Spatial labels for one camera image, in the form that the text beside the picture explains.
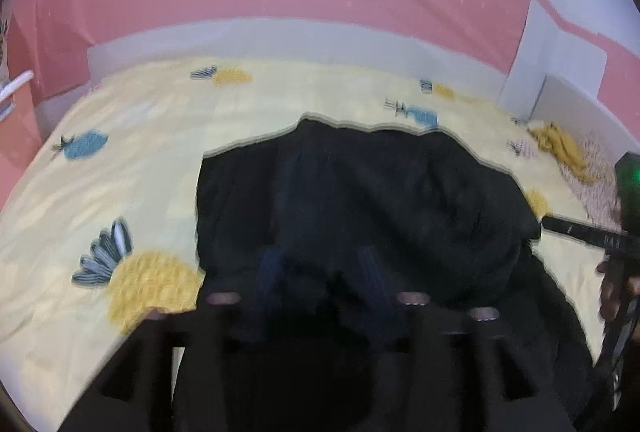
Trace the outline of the black large garment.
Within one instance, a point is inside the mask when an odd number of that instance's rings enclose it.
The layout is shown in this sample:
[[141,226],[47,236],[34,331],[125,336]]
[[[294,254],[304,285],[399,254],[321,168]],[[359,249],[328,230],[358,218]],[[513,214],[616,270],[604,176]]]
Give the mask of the black large garment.
[[[572,304],[533,252],[540,223],[510,174],[443,132],[364,132],[304,120],[291,132],[206,157],[196,189],[198,305],[214,294],[248,301],[259,261],[280,251],[300,332],[299,431],[356,431],[349,349],[358,256],[369,251],[390,296],[411,291],[465,315],[488,306],[532,371],[501,363],[503,397],[525,408],[511,431],[578,431],[592,360]],[[208,431],[216,395],[208,363],[218,341],[183,354],[179,431]]]

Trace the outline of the pink speckled blanket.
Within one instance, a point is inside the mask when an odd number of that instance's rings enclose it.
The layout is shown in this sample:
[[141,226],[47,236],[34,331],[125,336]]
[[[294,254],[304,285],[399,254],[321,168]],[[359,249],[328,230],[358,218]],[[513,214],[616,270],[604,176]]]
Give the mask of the pink speckled blanket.
[[588,218],[595,226],[620,232],[620,196],[614,160],[605,148],[598,133],[591,132],[575,140],[569,136],[570,149],[578,150],[585,167],[582,169],[591,178],[585,183],[566,164],[560,164],[562,177],[572,193],[582,203]]

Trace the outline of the mustard yellow crumpled cloth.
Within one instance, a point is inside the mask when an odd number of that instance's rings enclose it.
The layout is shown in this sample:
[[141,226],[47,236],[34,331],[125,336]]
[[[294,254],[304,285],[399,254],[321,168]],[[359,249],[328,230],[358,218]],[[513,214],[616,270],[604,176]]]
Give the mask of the mustard yellow crumpled cloth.
[[594,183],[596,179],[588,171],[584,154],[570,134],[555,123],[531,128],[527,132],[540,150],[548,152],[559,164],[566,166],[578,181],[588,185]]

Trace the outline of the yellow pineapple print bedsheet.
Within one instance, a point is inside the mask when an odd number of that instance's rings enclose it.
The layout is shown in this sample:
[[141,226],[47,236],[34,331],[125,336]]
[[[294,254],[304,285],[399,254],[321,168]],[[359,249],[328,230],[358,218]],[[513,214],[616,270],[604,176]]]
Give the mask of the yellow pineapple print bedsheet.
[[120,339],[129,315],[107,288],[72,282],[79,260],[115,218],[134,250],[196,262],[195,192],[204,155],[283,132],[309,116],[363,128],[418,132],[392,103],[431,110],[478,158],[511,172],[552,213],[587,216],[573,183],[545,152],[519,157],[525,128],[477,94],[422,91],[380,70],[240,60],[250,82],[194,80],[201,59],[166,60],[105,78],[81,97],[55,137],[106,135],[93,156],[44,146],[1,212],[1,380],[28,423],[53,431]]

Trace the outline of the pink bedside cabinet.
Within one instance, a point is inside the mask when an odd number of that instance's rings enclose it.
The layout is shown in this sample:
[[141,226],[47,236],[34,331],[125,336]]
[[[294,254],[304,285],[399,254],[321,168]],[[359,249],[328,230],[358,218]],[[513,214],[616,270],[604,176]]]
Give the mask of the pink bedside cabinet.
[[27,70],[1,89],[0,202],[4,206],[11,190],[22,177],[42,145]]

